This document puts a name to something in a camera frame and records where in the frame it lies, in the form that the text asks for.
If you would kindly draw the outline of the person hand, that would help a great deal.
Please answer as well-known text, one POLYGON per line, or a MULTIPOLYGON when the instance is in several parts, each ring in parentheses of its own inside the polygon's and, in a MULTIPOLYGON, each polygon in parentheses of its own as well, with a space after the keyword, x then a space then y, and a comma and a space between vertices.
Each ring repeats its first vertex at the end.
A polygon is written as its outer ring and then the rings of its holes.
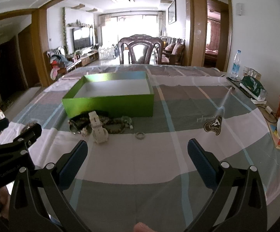
POLYGON ((133 232, 155 232, 153 229, 145 225, 144 223, 137 223, 134 228, 133 232))

